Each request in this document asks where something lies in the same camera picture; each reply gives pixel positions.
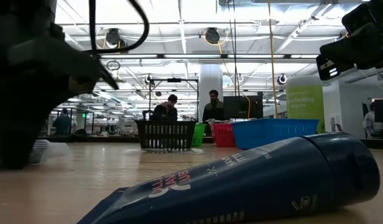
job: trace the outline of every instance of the table surface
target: table surface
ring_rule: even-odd
[[[0,224],[76,223],[118,187],[138,184],[176,170],[234,154],[237,149],[203,145],[202,154],[151,154],[138,144],[73,143],[71,155],[24,170],[0,170]],[[381,189],[369,202],[310,217],[262,222],[383,223],[383,150],[372,150]]]

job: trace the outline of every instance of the green basket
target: green basket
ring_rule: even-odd
[[[196,124],[194,128],[192,147],[200,147],[203,144],[204,132],[206,124]]]

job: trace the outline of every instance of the dark hair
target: dark hair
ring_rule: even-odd
[[[168,101],[172,101],[174,103],[176,103],[178,101],[178,97],[175,96],[174,94],[171,94],[169,97],[168,97]]]
[[[376,102],[374,101],[374,102],[372,102],[371,104],[370,104],[370,110],[374,110],[375,109],[375,107],[376,107]]]
[[[210,95],[211,95],[212,93],[215,94],[216,96],[219,96],[219,93],[218,93],[218,91],[216,91],[216,90],[211,90],[211,91],[210,91]]]

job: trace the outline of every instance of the blue basket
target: blue basket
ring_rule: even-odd
[[[316,134],[318,119],[258,119],[233,123],[236,145],[252,149],[287,138]]]

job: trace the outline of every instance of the computer monitor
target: computer monitor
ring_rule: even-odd
[[[375,100],[375,122],[383,123],[383,100]]]
[[[263,118],[262,96],[224,96],[223,113],[225,119],[247,119],[248,118],[248,100],[251,102],[249,118]]]

